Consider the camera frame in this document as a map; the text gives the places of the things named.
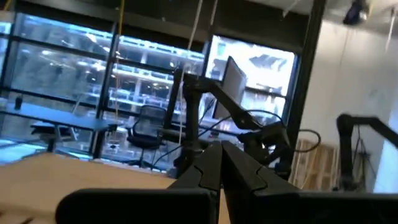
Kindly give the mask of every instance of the wooden crate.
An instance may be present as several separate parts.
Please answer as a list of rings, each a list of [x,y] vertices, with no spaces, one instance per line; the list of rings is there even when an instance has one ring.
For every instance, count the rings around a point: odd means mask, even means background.
[[[306,150],[314,144],[315,142],[299,139],[296,149]],[[327,144],[321,144],[308,153],[296,152],[289,182],[300,189],[332,190],[337,186],[338,158],[338,147]]]

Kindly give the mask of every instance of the black desk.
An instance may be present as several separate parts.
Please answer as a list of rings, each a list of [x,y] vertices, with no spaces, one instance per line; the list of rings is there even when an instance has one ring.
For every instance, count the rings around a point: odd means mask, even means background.
[[[15,110],[14,105],[14,103],[8,103],[5,108],[0,108],[0,113],[39,120],[51,123],[56,127],[58,125],[64,125],[72,128],[97,132],[98,136],[94,149],[94,159],[99,158],[100,156],[105,133],[107,131],[115,131],[117,128],[117,124],[113,124],[102,119],[81,117],[66,111],[55,110],[29,103],[22,103],[21,108],[19,110]],[[49,143],[47,147],[48,152],[52,152],[54,150],[55,142],[56,139]]]

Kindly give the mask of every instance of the office chair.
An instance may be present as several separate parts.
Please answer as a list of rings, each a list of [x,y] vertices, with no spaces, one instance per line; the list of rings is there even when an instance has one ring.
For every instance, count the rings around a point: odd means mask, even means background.
[[[132,128],[127,129],[127,141],[133,146],[142,149],[139,160],[129,161],[130,166],[139,166],[141,168],[158,169],[153,166],[156,150],[162,144],[162,136],[159,134],[159,128],[162,128],[166,110],[151,105],[141,107],[138,120]],[[155,151],[152,157],[152,163],[144,161],[145,150]]]

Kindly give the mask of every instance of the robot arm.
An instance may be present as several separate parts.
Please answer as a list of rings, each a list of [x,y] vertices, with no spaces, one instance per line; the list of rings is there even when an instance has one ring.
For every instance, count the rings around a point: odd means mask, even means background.
[[[268,165],[270,162],[280,157],[282,151],[287,152],[285,148],[290,147],[290,145],[285,127],[281,122],[262,126],[249,112],[227,95],[219,83],[205,77],[185,75],[183,95],[187,102],[185,131],[187,142],[182,148],[180,157],[175,161],[175,166],[179,170],[177,171],[177,177],[180,176],[201,153],[198,141],[198,111],[203,93],[213,94],[218,102],[230,113],[231,119],[239,129],[253,131],[240,134],[238,139],[244,144],[244,151],[262,165]],[[264,146],[276,144],[283,144],[283,147],[279,147],[273,154],[268,155],[268,151],[264,149]]]
[[[340,137],[340,162],[341,162],[341,184],[345,190],[353,186],[353,160],[351,138],[356,125],[367,125],[375,132],[385,137],[388,141],[398,147],[398,134],[385,125],[377,117],[351,116],[341,114],[337,120],[337,130]]]

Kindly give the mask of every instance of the desk surface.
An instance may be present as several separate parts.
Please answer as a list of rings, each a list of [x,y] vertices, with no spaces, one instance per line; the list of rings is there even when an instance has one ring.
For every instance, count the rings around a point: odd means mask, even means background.
[[[0,108],[0,113],[89,131],[103,131],[108,129],[109,125],[111,125],[110,122],[102,119],[80,117],[66,111],[32,105],[30,103],[22,103],[20,110],[15,110],[14,105],[14,103],[8,103],[5,108]]]
[[[173,179],[97,162],[42,154],[0,167],[0,212],[19,211],[53,219],[59,201],[83,188],[165,189]],[[221,193],[219,223],[229,223]]]

